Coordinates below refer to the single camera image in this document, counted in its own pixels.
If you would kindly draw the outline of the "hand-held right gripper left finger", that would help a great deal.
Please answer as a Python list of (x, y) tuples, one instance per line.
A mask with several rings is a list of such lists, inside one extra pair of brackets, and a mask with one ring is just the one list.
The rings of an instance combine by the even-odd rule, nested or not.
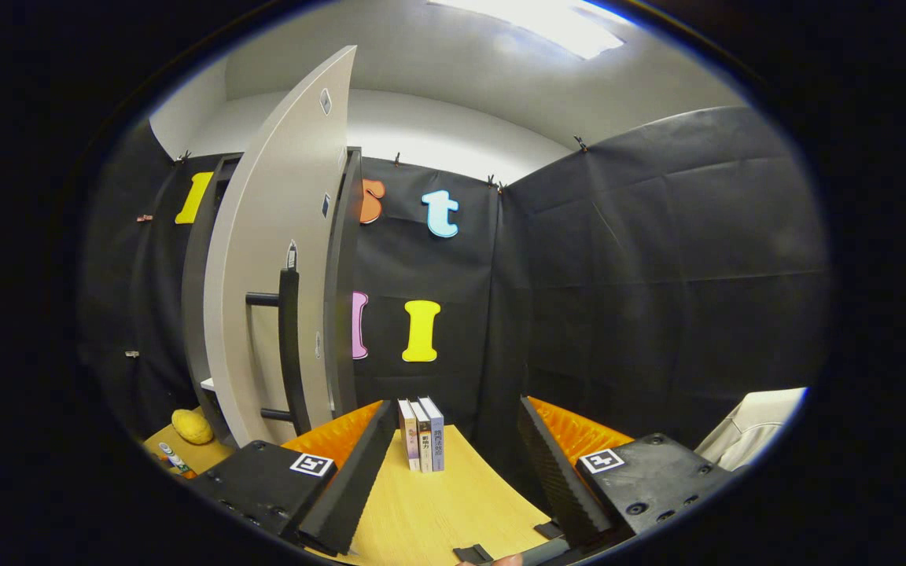
[(348, 554), (396, 432), (396, 403), (371, 402), (283, 445), (254, 440), (190, 487), (287, 543)]

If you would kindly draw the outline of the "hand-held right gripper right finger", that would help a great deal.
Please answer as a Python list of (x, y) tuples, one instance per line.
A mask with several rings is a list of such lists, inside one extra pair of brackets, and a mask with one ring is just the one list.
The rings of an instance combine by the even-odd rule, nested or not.
[(639, 536), (736, 479), (665, 434), (632, 438), (532, 395), (519, 402), (522, 443), (574, 549)]

